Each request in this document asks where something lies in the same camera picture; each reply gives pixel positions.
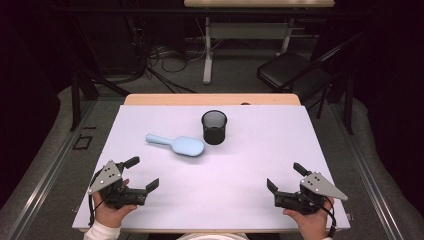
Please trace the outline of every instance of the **white table leg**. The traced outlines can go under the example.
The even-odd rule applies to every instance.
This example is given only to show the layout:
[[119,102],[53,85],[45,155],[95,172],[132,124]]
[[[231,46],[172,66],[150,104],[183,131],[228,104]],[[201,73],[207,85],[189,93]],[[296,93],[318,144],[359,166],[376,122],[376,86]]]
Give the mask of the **white table leg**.
[[211,33],[210,33],[210,19],[206,18],[205,30],[206,30],[206,59],[205,69],[203,73],[203,83],[210,84],[212,76],[212,52],[211,52]]

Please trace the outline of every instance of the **gray mat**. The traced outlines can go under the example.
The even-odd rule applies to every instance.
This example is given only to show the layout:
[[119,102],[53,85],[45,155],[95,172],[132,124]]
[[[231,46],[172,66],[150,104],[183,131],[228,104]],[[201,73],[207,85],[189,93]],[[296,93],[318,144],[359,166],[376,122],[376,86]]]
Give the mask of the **gray mat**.
[[[307,46],[305,49],[304,46],[308,44],[305,45],[302,41],[305,40],[296,41],[296,39],[293,39],[289,47],[307,56],[310,54],[311,47]],[[280,45],[272,41],[254,43],[258,44],[255,45],[255,51],[252,51],[251,46],[246,49],[234,44],[221,45],[222,48],[215,49],[212,83],[210,85],[202,83],[203,60],[190,61],[178,73],[166,72],[161,68],[160,62],[154,68],[168,79],[199,93],[269,92],[270,89],[256,78],[256,68],[271,59],[275,52],[279,50]],[[164,62],[164,66],[167,70],[173,70],[180,68],[182,65],[181,61],[169,58]],[[122,84],[121,86],[133,93],[169,93],[169,90],[162,83],[155,78],[150,78],[149,75],[144,75],[137,81]],[[44,204],[29,226],[24,239],[82,239],[83,237],[82,233],[71,228],[76,215],[72,209],[82,201],[119,105],[123,102],[122,98],[115,101],[117,94],[113,91],[103,86],[98,86],[98,89],[102,96],[101,100],[96,103],[93,112],[85,122],[83,126],[85,128],[78,133],[82,137],[92,137],[90,147],[87,150],[71,150],[66,155],[63,168]],[[63,113],[60,115],[63,115],[63,118],[58,119],[59,123],[56,124],[57,126],[51,132],[51,134],[57,135],[54,136],[54,139],[58,142],[63,140],[63,136],[66,136],[66,133],[64,134],[63,132],[67,132],[70,127],[69,96],[70,94],[68,94],[67,98],[61,98],[63,101],[62,106],[66,106],[66,109],[65,112],[61,110]],[[344,204],[346,212],[352,214],[355,219],[350,222],[352,225],[350,230],[336,233],[336,239],[387,239],[388,237],[381,221],[355,167],[349,146],[337,127],[337,116],[332,113],[328,105],[325,105],[322,119],[317,120],[314,115],[311,115],[311,120],[333,179],[336,185],[349,196],[349,200]],[[398,220],[401,229],[404,230],[405,239],[420,239],[424,235],[424,228],[420,227],[424,226],[422,217],[417,216],[416,211],[405,201],[396,184],[393,183],[379,162],[373,148],[372,136],[369,137],[370,131],[367,125],[366,109],[363,109],[358,104],[354,106],[354,123],[359,123],[355,125],[354,129],[358,136],[357,140],[371,165],[370,167],[373,169],[374,177],[381,184],[383,193],[389,200],[389,205],[395,210],[394,216]],[[84,145],[84,141],[79,142],[77,147],[82,145]],[[42,164],[39,164],[40,161],[36,159],[34,165],[46,167],[49,161],[54,160],[56,151],[53,149],[52,151],[47,151],[53,152],[53,154],[46,154],[46,150],[44,148],[41,149],[37,159],[41,158]],[[6,235],[19,211],[24,207],[25,201],[30,196],[34,186],[40,180],[40,176],[44,173],[36,168],[39,171],[37,171],[38,174],[35,174],[32,171],[33,168],[31,167],[28,171],[30,174],[26,175],[24,181],[21,182],[20,185],[22,187],[15,191],[13,197],[7,203],[7,209],[1,210],[0,220],[3,226],[0,227],[0,238]],[[146,235],[143,234],[121,234],[120,239],[145,239],[145,237]],[[297,240],[301,239],[301,237],[298,233],[284,233],[281,234],[281,239]]]

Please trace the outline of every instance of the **white sleeve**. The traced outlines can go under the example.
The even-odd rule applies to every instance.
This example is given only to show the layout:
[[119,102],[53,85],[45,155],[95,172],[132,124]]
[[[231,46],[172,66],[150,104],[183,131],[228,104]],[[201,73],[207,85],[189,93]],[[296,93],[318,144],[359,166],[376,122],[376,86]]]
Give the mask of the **white sleeve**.
[[121,228],[109,228],[94,221],[90,230],[84,234],[84,240],[116,240],[120,231]]

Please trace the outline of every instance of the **wooden table edge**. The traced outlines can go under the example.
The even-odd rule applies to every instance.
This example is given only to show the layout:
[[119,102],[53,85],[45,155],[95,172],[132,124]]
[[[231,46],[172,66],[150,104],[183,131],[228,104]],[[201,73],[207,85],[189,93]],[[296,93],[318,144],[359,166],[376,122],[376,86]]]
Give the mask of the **wooden table edge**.
[[182,94],[130,94],[124,105],[296,105],[297,95],[292,93],[182,93]]

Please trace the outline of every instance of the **desk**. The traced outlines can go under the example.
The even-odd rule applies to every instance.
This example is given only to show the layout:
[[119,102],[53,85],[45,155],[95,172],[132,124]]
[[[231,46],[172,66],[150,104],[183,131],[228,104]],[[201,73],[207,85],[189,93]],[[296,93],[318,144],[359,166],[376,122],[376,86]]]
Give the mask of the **desk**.
[[[186,7],[218,8],[323,8],[333,7],[334,0],[185,0]],[[206,17],[206,59],[203,83],[211,83],[212,56],[211,38],[247,38],[247,39],[282,39],[280,53],[287,51],[293,26],[293,19],[288,23],[211,23]]]
[[[200,156],[146,143],[148,133],[202,139],[200,118],[210,109],[227,114],[227,137],[217,146],[205,144]],[[129,95],[95,171],[110,159],[133,156],[140,163],[123,173],[130,187],[144,188],[156,178],[160,185],[124,219],[122,230],[128,232],[296,231],[295,222],[274,207],[266,179],[280,191],[298,191],[303,177],[292,169],[296,161],[333,181],[308,114],[293,94]],[[339,228],[350,228],[339,200],[335,208]],[[85,196],[73,228],[88,230],[88,219]]]

